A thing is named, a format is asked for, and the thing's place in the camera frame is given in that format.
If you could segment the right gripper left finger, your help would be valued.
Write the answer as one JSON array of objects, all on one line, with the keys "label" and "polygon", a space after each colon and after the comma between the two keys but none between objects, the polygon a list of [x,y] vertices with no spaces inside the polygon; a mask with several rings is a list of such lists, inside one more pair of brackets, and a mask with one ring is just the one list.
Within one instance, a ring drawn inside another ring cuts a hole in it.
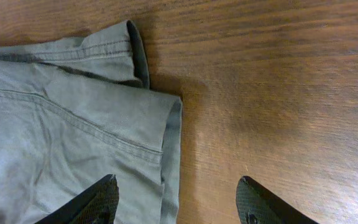
[{"label": "right gripper left finger", "polygon": [[116,176],[108,174],[37,224],[113,224],[118,203]]}]

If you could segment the grey shorts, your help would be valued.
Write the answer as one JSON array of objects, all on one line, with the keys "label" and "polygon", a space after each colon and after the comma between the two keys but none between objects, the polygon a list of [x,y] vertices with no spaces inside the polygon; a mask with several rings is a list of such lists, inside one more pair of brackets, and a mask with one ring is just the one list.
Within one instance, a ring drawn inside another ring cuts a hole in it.
[{"label": "grey shorts", "polygon": [[181,116],[178,96],[150,89],[130,20],[0,47],[0,223],[35,223],[108,174],[115,223],[175,223]]}]

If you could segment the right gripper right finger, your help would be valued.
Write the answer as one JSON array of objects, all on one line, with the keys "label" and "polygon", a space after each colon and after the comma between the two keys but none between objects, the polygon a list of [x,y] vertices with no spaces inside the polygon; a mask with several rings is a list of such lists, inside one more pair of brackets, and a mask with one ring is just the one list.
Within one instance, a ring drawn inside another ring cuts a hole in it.
[{"label": "right gripper right finger", "polygon": [[238,182],[236,206],[242,224],[316,224],[249,176]]}]

